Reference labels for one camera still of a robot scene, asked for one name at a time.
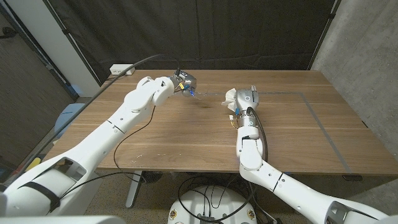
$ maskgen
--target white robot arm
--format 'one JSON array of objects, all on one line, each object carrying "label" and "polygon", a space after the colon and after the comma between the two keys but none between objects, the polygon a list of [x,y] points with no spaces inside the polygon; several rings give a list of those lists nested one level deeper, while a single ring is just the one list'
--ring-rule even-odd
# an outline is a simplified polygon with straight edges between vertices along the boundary
[{"label": "white robot arm", "polygon": [[312,223],[376,223],[388,218],[370,206],[321,194],[264,161],[254,111],[259,104],[256,87],[237,91],[234,100],[240,115],[236,153],[244,179],[270,190]]},{"label": "white robot arm", "polygon": [[150,105],[161,105],[176,87],[185,96],[193,95],[196,79],[180,71],[171,77],[155,80],[143,78],[136,90],[124,98],[124,103],[103,124],[81,143],[63,154],[49,159],[15,180],[5,191],[6,217],[63,215],[79,197],[80,187],[60,200],[74,186],[87,181],[98,164],[137,123],[150,115]]}]

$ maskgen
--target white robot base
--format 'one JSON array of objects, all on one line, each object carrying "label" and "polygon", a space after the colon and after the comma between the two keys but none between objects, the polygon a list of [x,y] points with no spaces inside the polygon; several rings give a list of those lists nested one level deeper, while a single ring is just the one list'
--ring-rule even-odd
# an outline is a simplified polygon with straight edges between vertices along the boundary
[{"label": "white robot base", "polygon": [[[240,194],[221,186],[197,187],[183,194],[180,199],[185,208],[190,212],[209,221],[217,220],[233,213],[246,201]],[[247,203],[240,211],[222,222],[224,224],[256,224],[257,219],[252,205]],[[181,203],[176,200],[170,209],[167,223],[201,224],[206,222],[201,222],[199,219],[191,216],[182,207]]]}]

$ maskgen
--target black backdrop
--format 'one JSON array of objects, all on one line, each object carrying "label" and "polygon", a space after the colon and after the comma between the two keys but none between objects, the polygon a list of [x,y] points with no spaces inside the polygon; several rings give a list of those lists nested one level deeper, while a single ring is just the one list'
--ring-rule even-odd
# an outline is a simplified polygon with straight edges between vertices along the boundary
[{"label": "black backdrop", "polygon": [[[154,54],[182,69],[305,70],[334,0],[51,0],[99,79]],[[174,69],[159,59],[138,69]]]}]

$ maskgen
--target table top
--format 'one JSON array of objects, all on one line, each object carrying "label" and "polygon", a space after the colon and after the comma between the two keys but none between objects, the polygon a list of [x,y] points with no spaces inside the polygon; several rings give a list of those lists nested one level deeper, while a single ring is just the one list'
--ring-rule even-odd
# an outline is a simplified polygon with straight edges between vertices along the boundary
[{"label": "table top", "polygon": [[[77,117],[46,159],[71,149],[107,120],[141,78],[173,72],[136,70],[113,83]],[[196,98],[174,93],[157,106],[150,125],[119,146],[116,161],[121,168],[238,172],[237,131],[229,121],[233,112],[221,102],[232,88],[256,85],[260,99],[256,111],[266,132],[270,165],[298,174],[398,174],[398,162],[320,72],[186,72],[197,79]],[[113,151],[98,168],[116,168]]]}]

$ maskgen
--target wall outlet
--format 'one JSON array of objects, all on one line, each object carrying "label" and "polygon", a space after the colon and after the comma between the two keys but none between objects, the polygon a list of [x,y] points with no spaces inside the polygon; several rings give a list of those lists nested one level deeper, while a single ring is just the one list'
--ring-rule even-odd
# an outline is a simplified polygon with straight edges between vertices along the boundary
[{"label": "wall outlet", "polygon": [[[124,69],[128,68],[132,64],[113,64],[112,67],[110,68],[112,75],[119,75]],[[126,75],[132,75],[136,68],[132,68],[129,71],[126,72]]]}]

